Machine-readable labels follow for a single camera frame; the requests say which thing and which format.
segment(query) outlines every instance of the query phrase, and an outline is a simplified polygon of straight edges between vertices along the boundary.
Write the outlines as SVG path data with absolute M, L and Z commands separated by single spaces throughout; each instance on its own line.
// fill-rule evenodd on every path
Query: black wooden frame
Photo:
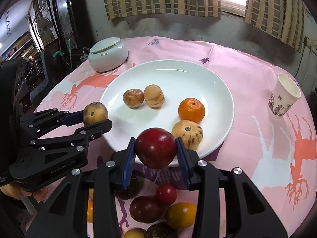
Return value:
M 81 63 L 80 56 L 83 55 L 83 48 L 91 48 L 94 45 L 92 30 L 90 22 L 87 17 L 87 8 L 85 0 L 66 0 L 67 9 L 71 27 L 73 30 L 73 36 L 77 45 L 77 48 L 72 48 L 72 61 L 77 65 Z M 65 40 L 60 19 L 57 12 L 56 0 L 52 0 L 53 11 L 55 16 L 56 25 L 60 34 L 61 45 L 63 52 L 69 53 L 67 40 Z

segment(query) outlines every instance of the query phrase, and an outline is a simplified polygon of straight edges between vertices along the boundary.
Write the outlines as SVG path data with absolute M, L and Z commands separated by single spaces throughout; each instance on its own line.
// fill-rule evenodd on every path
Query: tablecloth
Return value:
M 204 66 L 223 79 L 235 104 L 235 118 L 230 133 L 218 150 L 217 159 L 207 160 L 215 160 L 211 163 L 224 170 L 242 168 L 270 203 L 288 235 L 291 235 L 315 201 L 316 131 L 304 95 L 279 120 L 269 117 L 266 105 L 277 74 L 293 76 L 249 54 L 203 41 L 164 37 L 138 37 L 123 41 L 129 50 L 129 57 L 124 64 L 113 71 L 97 73 L 88 61 L 82 63 L 52 89 L 37 110 L 55 107 L 71 112 L 83 110 L 87 104 L 99 101 L 105 88 L 122 72 L 147 61 L 179 59 Z M 69 135 L 81 126 L 61 126 L 42 138 Z M 109 160 L 112 152 L 103 138 L 91 141 L 88 165 L 82 169 L 96 168 Z M 182 189 L 178 168 L 157 171 L 136 165 L 135 170 L 142 183 L 139 195 L 154 195 L 159 184 L 170 182 L 178 189 L 176 202 L 197 203 L 196 191 Z M 49 186 L 49 194 L 58 183 Z M 220 235 L 224 236 L 226 224 L 222 190 L 220 195 Z M 116 199 L 118 221 L 123 234 L 133 227 L 147 229 L 150 226 L 138 223 L 129 216 L 130 203 L 131 200 Z M 92 224 L 88 224 L 88 233 L 93 235 Z M 182 231 L 180 237 L 191 237 L 191 233 L 192 227 Z

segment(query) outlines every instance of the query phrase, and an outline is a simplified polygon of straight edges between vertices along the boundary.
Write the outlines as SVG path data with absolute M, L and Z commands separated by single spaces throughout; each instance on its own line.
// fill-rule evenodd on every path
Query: white plate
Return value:
M 131 109 L 123 102 L 128 89 L 144 90 L 148 85 L 158 85 L 165 102 L 159 109 L 145 102 Z M 221 145 L 228 135 L 234 117 L 234 104 L 227 85 L 215 73 L 195 63 L 180 60 L 158 60 L 135 66 L 118 76 L 104 91 L 100 102 L 109 112 L 113 122 L 105 133 L 114 151 L 126 149 L 131 137 L 137 137 L 148 128 L 159 127 L 171 132 L 180 121 L 178 106 L 185 98 L 193 97 L 205 106 L 206 115 L 201 121 L 203 139 L 197 154 L 203 158 Z M 169 167 L 178 166 L 175 158 Z

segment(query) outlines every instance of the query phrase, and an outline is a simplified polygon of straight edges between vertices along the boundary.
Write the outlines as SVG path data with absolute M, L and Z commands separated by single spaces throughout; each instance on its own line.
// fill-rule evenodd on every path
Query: white paper cup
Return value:
M 290 77 L 282 73 L 278 74 L 277 82 L 267 104 L 269 114 L 274 118 L 281 118 L 301 95 L 301 90 Z

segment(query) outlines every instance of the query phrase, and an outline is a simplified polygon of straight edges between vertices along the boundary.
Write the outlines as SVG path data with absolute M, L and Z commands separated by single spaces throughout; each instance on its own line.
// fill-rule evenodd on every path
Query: table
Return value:
M 235 119 L 221 148 L 206 159 L 220 169 L 242 168 L 271 204 L 290 236 L 315 201 L 316 132 L 303 95 L 279 120 L 269 117 L 266 105 L 277 74 L 285 73 L 293 77 L 285 70 L 254 56 L 207 42 L 164 37 L 128 38 L 124 42 L 129 57 L 119 68 L 101 74 L 96 73 L 88 61 L 84 62 L 54 87 L 37 110 L 55 107 L 71 112 L 83 110 L 87 104 L 99 101 L 105 88 L 118 75 L 147 61 L 179 59 L 207 67 L 228 85 L 235 103 Z M 69 135 L 81 126 L 61 126 L 43 138 Z M 95 169 L 109 160 L 112 152 L 103 138 L 90 142 L 88 165 L 82 169 Z M 176 202 L 197 203 L 198 192 L 183 189 L 178 168 L 157 171 L 136 164 L 135 170 L 144 177 L 138 177 L 143 183 L 139 196 L 154 195 L 159 184 L 170 182 L 178 189 Z M 49 194 L 58 184 L 59 181 L 48 187 Z M 116 199 L 118 221 L 123 234 L 134 227 L 147 229 L 151 225 L 135 222 L 129 216 L 130 203 L 131 200 Z M 220 229 L 221 236 L 224 236 L 226 223 L 222 190 L 220 207 Z M 88 233 L 92 236 L 92 224 L 88 224 Z M 192 227 L 184 230 L 180 237 L 191 237 L 191 233 Z

